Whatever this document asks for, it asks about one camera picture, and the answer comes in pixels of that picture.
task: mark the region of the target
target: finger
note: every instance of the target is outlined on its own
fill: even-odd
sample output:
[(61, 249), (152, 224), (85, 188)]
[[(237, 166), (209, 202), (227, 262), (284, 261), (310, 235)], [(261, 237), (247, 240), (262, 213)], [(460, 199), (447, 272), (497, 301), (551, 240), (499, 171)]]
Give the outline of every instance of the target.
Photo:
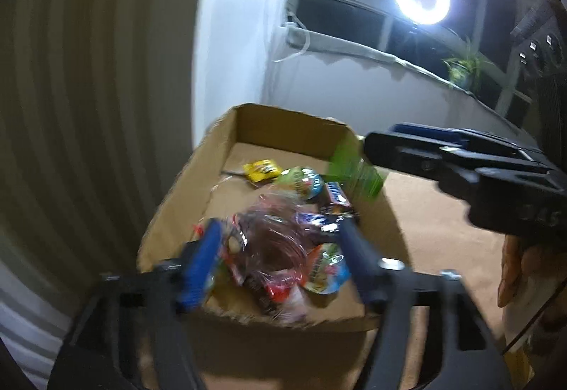
[(506, 235), (504, 237), (504, 245), (502, 247), (503, 256), (507, 254), (517, 254), (520, 250), (520, 239), (514, 235)]
[(506, 307), (514, 298), (520, 285), (520, 278), (518, 277), (514, 283), (506, 283), (504, 280), (501, 280), (498, 286), (498, 307)]
[(508, 259), (502, 269), (502, 281), (506, 284), (513, 284), (522, 274), (519, 259)]

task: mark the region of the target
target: human hand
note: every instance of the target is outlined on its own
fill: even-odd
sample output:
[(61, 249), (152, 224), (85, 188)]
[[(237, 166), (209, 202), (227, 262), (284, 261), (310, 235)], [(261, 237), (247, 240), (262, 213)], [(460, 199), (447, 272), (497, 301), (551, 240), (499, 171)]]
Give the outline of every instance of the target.
[[(550, 245), (535, 245), (525, 251), (521, 239), (506, 235), (503, 244), (502, 278), (498, 286), (498, 307), (505, 307), (514, 298), (522, 277), (537, 275), (558, 280), (567, 277), (567, 253)], [(567, 290), (546, 310), (545, 319), (559, 320), (567, 316)]]

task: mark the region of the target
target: plastic bag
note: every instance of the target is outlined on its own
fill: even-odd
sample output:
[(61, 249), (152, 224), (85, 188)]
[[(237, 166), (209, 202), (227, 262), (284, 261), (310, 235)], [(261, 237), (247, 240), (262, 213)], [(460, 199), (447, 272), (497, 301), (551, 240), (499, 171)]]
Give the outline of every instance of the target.
[(295, 216), (303, 209), (294, 193), (269, 192), (232, 219), (225, 262), (265, 314), (289, 322), (307, 313), (298, 285), (313, 247)]

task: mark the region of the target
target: white wall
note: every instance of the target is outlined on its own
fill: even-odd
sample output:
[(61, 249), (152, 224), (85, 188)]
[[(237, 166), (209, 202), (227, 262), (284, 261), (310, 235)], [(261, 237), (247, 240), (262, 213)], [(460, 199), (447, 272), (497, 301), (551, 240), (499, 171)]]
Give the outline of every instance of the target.
[[(278, 40), (277, 57), (297, 52), (285, 43), (283, 28)], [(507, 121), (463, 91), (398, 64), (308, 51), (271, 65), (267, 103), (336, 118), (361, 135), (410, 122), (518, 138)], [(522, 141), (534, 143), (524, 135)]]
[(259, 102), (272, 32), (286, 0), (199, 0), (193, 66), (193, 143), (228, 108)]

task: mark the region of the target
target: metal screw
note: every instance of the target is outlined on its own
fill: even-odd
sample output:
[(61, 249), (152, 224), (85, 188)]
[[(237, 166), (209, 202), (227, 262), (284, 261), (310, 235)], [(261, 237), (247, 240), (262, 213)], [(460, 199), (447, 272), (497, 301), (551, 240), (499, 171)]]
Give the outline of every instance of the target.
[(446, 279), (452, 279), (452, 280), (459, 280), (462, 278), (461, 275), (456, 270), (452, 270), (452, 269), (441, 270), (439, 272), (439, 275), (441, 275)]
[(166, 259), (164, 261), (159, 262), (155, 268), (159, 270), (177, 270), (181, 268), (181, 264), (175, 259)]
[(403, 270), (405, 268), (405, 264), (402, 261), (399, 261), (398, 259), (387, 259), (386, 257), (380, 259), (378, 265), (380, 265), (383, 269), (388, 270)]
[(423, 169), (424, 171), (430, 171), (433, 169), (433, 162), (429, 161), (429, 160), (424, 160), (423, 162), (421, 162), (421, 169)]
[(525, 203), (518, 209), (518, 217), (521, 220), (531, 220), (535, 217), (535, 207), (533, 204)]
[(119, 280), (120, 277), (118, 275), (112, 275), (108, 273), (101, 274), (103, 281), (116, 281)]

